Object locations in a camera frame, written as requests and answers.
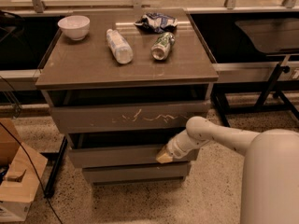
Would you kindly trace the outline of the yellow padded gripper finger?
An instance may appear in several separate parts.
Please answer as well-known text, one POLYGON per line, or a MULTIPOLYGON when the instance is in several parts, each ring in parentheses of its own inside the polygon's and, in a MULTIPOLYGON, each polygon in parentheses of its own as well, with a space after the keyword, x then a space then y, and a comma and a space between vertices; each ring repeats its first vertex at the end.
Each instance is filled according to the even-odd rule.
POLYGON ((169 163, 174 159, 172 153, 168 150, 167 146, 164 146, 156 155, 156 161, 159 163, 169 163))

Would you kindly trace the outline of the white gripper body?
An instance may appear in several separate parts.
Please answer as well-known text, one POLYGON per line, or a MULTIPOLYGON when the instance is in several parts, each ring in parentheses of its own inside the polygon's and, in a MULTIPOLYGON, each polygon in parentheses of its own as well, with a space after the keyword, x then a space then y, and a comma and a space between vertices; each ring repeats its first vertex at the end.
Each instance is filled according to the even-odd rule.
POLYGON ((198 149, 199 142, 191 138, 184 130, 172 137, 166 145, 167 153, 174 159, 182 159, 192 150, 198 149))

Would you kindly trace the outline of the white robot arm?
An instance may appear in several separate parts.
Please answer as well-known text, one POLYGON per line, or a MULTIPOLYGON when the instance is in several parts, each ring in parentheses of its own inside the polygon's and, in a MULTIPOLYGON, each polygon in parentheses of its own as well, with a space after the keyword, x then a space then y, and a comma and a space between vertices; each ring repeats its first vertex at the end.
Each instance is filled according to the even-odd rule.
POLYGON ((299 133, 283 129, 257 133, 192 117, 156 161, 181 159, 210 141, 244 157, 240 224, 299 224, 299 133))

